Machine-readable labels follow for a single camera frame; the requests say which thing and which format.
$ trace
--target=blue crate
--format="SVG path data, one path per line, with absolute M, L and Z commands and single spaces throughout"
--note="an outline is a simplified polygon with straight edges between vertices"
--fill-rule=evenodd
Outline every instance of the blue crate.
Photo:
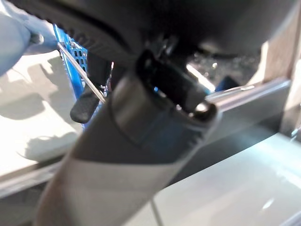
M 78 43 L 74 41 L 69 35 L 67 35 L 62 29 L 58 28 L 56 25 L 53 25 L 55 35 L 57 41 L 59 43 L 64 44 L 65 48 L 69 53 L 73 56 L 73 58 L 77 61 L 77 63 L 81 66 L 81 68 L 87 72 L 87 50 L 80 46 Z M 80 74 L 76 70 L 76 68 L 70 63 L 68 58 L 61 52 L 63 64 L 65 66 L 67 75 L 69 77 L 70 83 L 72 85 L 75 98 L 79 98 L 81 93 L 84 90 L 85 82 L 81 78 Z M 97 107 L 95 113 L 99 110 L 101 104 Z

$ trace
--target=metal rod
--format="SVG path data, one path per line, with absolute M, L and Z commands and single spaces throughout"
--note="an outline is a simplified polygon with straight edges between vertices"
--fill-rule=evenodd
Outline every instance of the metal rod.
M 68 58 L 70 63 L 76 68 L 76 70 L 79 72 L 83 80 L 86 82 L 86 84 L 91 88 L 91 90 L 95 93 L 95 95 L 100 99 L 102 103 L 105 102 L 104 95 L 102 92 L 100 92 L 95 85 L 91 82 L 91 80 L 87 77 L 86 72 L 81 68 L 81 66 L 76 62 L 76 60 L 72 57 L 72 55 L 65 49 L 65 47 L 58 43 L 58 46 L 60 50 L 65 54 L 65 56 Z

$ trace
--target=light blue glove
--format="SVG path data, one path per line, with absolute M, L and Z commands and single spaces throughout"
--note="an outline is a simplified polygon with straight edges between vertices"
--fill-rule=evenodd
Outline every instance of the light blue glove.
M 0 13 L 0 76 L 15 65 L 30 43 L 31 33 L 17 20 Z
M 56 49 L 57 40 L 51 24 L 0 0 L 0 76 L 22 55 Z

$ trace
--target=blue plastic basket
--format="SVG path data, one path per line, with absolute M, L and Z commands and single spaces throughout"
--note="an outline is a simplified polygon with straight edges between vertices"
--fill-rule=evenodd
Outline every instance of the blue plastic basket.
M 74 39 L 72 39 L 69 35 L 67 35 L 62 29 L 58 28 L 56 25 L 54 25 L 54 31 L 57 41 L 65 46 L 67 51 L 73 56 L 73 58 L 77 61 L 81 68 L 85 72 L 87 72 L 87 50 L 80 46 L 77 42 L 75 42 Z M 84 90 L 85 82 L 63 52 L 61 52 L 61 56 L 70 83 L 72 85 L 75 98 L 78 99 Z

